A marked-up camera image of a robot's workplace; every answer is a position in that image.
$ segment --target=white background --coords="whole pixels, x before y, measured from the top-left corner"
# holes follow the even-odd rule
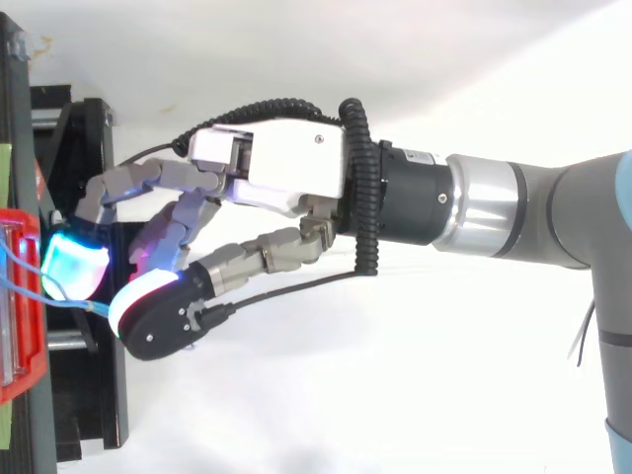
[[[117,113],[122,160],[254,100],[332,115],[364,100],[374,138],[556,166],[630,147],[632,5],[599,1],[0,0],[36,43],[34,83]],[[123,206],[147,218],[172,195]],[[201,255],[292,225],[227,205]],[[303,271],[347,270],[339,238]],[[590,274],[383,244],[380,276],[242,311],[194,350],[127,366],[131,436],[69,474],[611,472],[595,327],[567,349]]]

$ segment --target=blue cable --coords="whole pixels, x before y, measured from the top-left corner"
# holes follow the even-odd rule
[[[97,303],[95,301],[57,301],[55,299],[48,299],[40,294],[34,293],[29,289],[22,288],[21,286],[17,286],[11,281],[8,281],[3,276],[0,276],[0,284],[15,291],[16,293],[22,294],[30,299],[38,301],[40,303],[48,304],[50,306],[55,306],[57,308],[80,308],[85,309],[86,311],[93,312],[98,314],[99,316],[103,316],[105,318],[108,317],[109,307],[107,304]]]
[[[84,309],[86,311],[89,312],[93,312],[95,314],[98,314],[99,316],[103,316],[104,318],[108,317],[108,314],[110,312],[110,307],[107,304],[104,303],[99,303],[97,301],[75,301],[75,300],[71,300],[68,295],[66,294],[66,292],[63,289],[63,286],[61,285],[61,283],[59,283],[59,281],[57,281],[55,278],[53,278],[52,276],[49,276],[47,274],[45,274],[44,272],[42,272],[40,269],[38,269],[37,267],[34,267],[32,265],[30,265],[29,263],[25,262],[24,260],[20,259],[19,257],[17,257],[9,248],[9,246],[3,241],[3,239],[0,238],[0,249],[2,249],[3,252],[5,252],[7,254],[7,256],[14,261],[16,264],[20,265],[21,267],[24,267],[27,270],[30,270],[31,272],[39,275],[40,277],[45,277],[48,278],[48,280],[50,280],[50,282],[52,282],[57,289],[59,289],[59,291],[61,292],[62,296],[66,299],[66,301],[57,301],[54,299],[49,299],[46,298],[44,296],[41,296],[40,294],[34,293],[26,288],[22,288],[20,286],[17,286],[16,284],[13,284],[11,281],[8,281],[6,278],[4,278],[3,276],[0,276],[0,284],[17,292],[20,293],[30,299],[33,299],[35,301],[38,301],[40,303],[44,303],[44,304],[48,304],[50,306],[55,306],[58,308],[79,308],[79,309]]]
[[[34,267],[33,265],[25,262],[24,260],[22,260],[20,257],[18,257],[16,254],[14,254],[11,249],[9,248],[9,246],[7,245],[7,243],[0,238],[0,249],[2,249],[11,260],[13,260],[16,264],[24,267],[27,270],[30,270],[31,272],[33,272],[34,274],[38,274],[40,277],[42,278],[46,278],[48,279],[52,284],[54,284],[57,289],[59,290],[59,292],[61,293],[61,295],[63,296],[63,299],[70,299],[68,297],[68,294],[66,294],[66,291],[63,289],[63,286],[61,286],[61,283],[59,281],[57,281],[55,278],[53,278],[52,276],[48,276],[47,274],[45,274],[44,272],[42,272],[40,269],[38,269],[37,267]]]

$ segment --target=black wire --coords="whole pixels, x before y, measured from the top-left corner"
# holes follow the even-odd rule
[[[591,306],[589,307],[588,313],[586,313],[586,318],[585,318],[586,324],[584,325],[584,331],[582,332],[582,343],[580,344],[580,355],[578,356],[577,367],[582,365],[582,357],[584,356],[584,343],[586,342],[586,334],[589,331],[589,325],[591,324],[591,319],[593,318],[593,314],[594,314],[594,300],[592,301]]]
[[[359,276],[361,276],[361,274],[357,272],[348,272],[345,274],[326,276],[324,278],[315,279],[306,283],[295,284],[294,286],[287,286],[285,288],[275,289],[273,291],[267,291],[256,296],[246,298],[242,301],[239,301],[238,303],[234,303],[233,309],[237,311],[238,309],[245,308],[246,306],[250,306],[251,304],[259,303],[271,298],[276,298],[277,296],[283,296],[284,294],[294,293],[295,291],[300,291],[302,289],[309,289],[313,288],[314,286],[320,286],[321,284],[331,283],[333,281],[340,281],[341,279]]]
[[[138,161],[140,158],[144,158],[147,155],[151,155],[152,153],[156,153],[158,151],[162,151],[162,150],[171,150],[171,143],[165,143],[164,145],[158,145],[158,146],[154,146],[152,148],[147,148],[144,151],[141,151],[140,153],[136,153],[134,156],[127,158],[125,161],[123,161],[122,163],[119,163],[119,166],[124,166],[124,165],[129,165],[131,163],[135,163],[136,161]]]

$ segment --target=black cable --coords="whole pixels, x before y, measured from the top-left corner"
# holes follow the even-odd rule
[[[353,172],[354,213],[357,221],[355,271],[376,276],[379,205],[382,196],[380,159],[373,149],[362,102],[347,99],[341,103],[339,113],[346,130]]]
[[[586,319],[586,324],[584,325],[584,331],[582,332],[582,342],[580,343],[580,354],[577,360],[577,367],[582,365],[582,357],[584,356],[584,343],[586,342],[586,334],[589,331],[589,325],[591,324],[591,319],[593,318],[593,314],[594,314],[594,300],[592,301],[591,306],[589,307],[589,311],[586,313],[586,317],[584,318]]]
[[[141,151],[140,153],[136,153],[134,156],[127,158],[125,161],[123,161],[122,163],[119,163],[118,165],[119,166],[129,165],[131,163],[135,163],[140,158],[144,158],[147,155],[151,155],[152,153],[156,153],[162,150],[170,150],[170,149],[171,149],[171,143],[165,143],[164,145],[158,145],[152,148],[147,148],[146,150]]]
[[[174,153],[184,158],[189,154],[191,138],[203,128],[211,128],[218,123],[240,124],[270,119],[304,119],[332,125],[341,124],[337,118],[323,116],[321,110],[311,102],[302,99],[270,99],[240,107],[219,117],[203,121],[172,141],[171,148],[173,148]]]
[[[361,276],[361,274],[357,272],[348,272],[346,274],[326,276],[324,278],[315,279],[313,281],[308,281],[306,283],[295,284],[294,286],[287,286],[285,288],[275,289],[273,291],[267,291],[265,293],[261,293],[256,296],[246,298],[242,301],[239,301],[238,303],[233,303],[232,309],[237,311],[238,309],[245,308],[246,306],[250,306],[251,304],[259,303],[261,301],[275,298],[277,296],[283,296],[284,294],[294,293],[295,291],[301,291],[303,289],[313,288],[315,286],[320,286],[321,284],[331,283],[333,281],[340,281],[341,279],[359,277],[359,276]]]

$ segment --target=white ceiling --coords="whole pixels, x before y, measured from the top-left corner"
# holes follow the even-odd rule
[[[99,96],[118,124],[187,128],[294,96],[409,114],[611,0],[0,0],[34,84]]]

